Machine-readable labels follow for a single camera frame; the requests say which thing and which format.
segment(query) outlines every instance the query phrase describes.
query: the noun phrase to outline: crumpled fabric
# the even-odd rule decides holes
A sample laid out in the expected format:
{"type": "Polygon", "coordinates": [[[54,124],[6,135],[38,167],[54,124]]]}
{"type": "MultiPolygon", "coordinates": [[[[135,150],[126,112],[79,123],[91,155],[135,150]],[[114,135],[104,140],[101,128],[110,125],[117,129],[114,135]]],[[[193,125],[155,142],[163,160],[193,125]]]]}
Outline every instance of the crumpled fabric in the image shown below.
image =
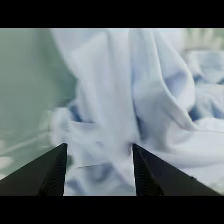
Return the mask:
{"type": "Polygon", "coordinates": [[[133,143],[206,185],[224,176],[222,66],[206,67],[219,53],[183,58],[175,29],[51,31],[78,79],[51,125],[73,160],[65,195],[135,195],[133,143]]]}

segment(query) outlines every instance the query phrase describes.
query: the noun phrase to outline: garment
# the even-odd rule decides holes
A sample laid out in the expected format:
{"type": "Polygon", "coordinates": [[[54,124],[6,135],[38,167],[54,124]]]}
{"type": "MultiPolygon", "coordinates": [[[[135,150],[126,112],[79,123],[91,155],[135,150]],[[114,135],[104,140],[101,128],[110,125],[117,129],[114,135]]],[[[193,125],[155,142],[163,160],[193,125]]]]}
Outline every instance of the garment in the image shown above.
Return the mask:
{"type": "MultiPolygon", "coordinates": [[[[181,57],[166,32],[52,29],[78,79],[76,98],[52,119],[53,144],[68,143],[74,160],[67,194],[134,195],[132,143],[188,174],[224,167],[224,121],[191,118],[200,97],[197,74],[191,58],[181,57]],[[89,167],[94,167],[92,175],[87,175],[89,167]]],[[[211,182],[201,174],[195,177],[211,182]]]]}

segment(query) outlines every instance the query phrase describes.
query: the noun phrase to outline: blue fabric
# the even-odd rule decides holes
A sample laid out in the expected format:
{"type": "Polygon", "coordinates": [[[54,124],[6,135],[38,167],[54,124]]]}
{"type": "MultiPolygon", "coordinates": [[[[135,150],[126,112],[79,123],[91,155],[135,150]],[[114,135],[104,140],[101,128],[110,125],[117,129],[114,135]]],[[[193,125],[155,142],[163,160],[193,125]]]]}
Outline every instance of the blue fabric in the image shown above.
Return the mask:
{"type": "Polygon", "coordinates": [[[224,176],[223,53],[182,58],[177,32],[52,29],[79,80],[52,119],[74,161],[67,195],[134,195],[132,143],[207,185],[224,176]]]}

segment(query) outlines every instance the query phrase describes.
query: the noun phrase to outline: light blue cloth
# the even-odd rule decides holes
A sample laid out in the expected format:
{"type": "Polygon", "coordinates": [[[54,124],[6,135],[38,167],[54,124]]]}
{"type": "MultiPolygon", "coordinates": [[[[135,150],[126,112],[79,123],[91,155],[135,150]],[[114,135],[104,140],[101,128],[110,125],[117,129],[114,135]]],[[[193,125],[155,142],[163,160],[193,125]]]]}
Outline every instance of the light blue cloth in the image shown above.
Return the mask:
{"type": "Polygon", "coordinates": [[[134,195],[132,143],[207,185],[224,176],[223,56],[184,60],[170,41],[176,32],[52,29],[79,80],[52,119],[52,142],[68,143],[74,160],[65,195],[134,195]],[[211,60],[219,66],[206,67],[211,60]]]}

